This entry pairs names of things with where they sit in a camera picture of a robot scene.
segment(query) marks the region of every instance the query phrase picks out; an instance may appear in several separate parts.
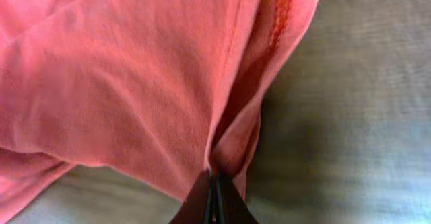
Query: red cloth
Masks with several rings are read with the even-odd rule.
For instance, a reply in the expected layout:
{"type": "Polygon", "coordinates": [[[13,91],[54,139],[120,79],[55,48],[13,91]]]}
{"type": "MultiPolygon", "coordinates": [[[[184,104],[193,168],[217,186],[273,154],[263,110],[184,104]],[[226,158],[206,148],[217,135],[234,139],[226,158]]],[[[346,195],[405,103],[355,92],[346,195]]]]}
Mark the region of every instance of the red cloth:
{"type": "Polygon", "coordinates": [[[77,164],[244,196],[261,100],[317,0],[0,0],[0,223],[77,164]]]}

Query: garment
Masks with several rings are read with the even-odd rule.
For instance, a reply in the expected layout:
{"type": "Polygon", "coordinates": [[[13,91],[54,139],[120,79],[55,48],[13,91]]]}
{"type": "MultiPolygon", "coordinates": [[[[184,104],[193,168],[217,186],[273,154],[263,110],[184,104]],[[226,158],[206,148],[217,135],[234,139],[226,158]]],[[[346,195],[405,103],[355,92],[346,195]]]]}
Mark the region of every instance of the garment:
{"type": "Polygon", "coordinates": [[[245,195],[263,94],[317,0],[0,0],[0,222],[81,164],[245,195]]]}

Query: gray surface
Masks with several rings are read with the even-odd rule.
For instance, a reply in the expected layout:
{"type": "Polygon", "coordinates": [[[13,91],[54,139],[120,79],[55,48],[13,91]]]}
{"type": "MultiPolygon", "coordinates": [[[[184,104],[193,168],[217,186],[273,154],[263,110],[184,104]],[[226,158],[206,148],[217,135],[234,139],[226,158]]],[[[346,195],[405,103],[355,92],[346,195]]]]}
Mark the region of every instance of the gray surface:
{"type": "MultiPolygon", "coordinates": [[[[263,106],[248,181],[260,222],[431,223],[430,5],[321,0],[263,106]]],[[[79,168],[12,223],[166,223],[178,207],[79,168]]]]}

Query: pink fabric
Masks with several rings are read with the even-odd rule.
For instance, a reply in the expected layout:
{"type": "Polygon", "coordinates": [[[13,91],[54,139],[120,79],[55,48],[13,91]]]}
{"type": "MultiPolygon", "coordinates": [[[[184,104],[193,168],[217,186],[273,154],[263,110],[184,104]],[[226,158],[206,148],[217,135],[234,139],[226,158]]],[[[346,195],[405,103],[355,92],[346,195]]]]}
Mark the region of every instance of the pink fabric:
{"type": "Polygon", "coordinates": [[[317,0],[0,0],[0,223],[77,164],[244,196],[261,100],[317,0]]]}

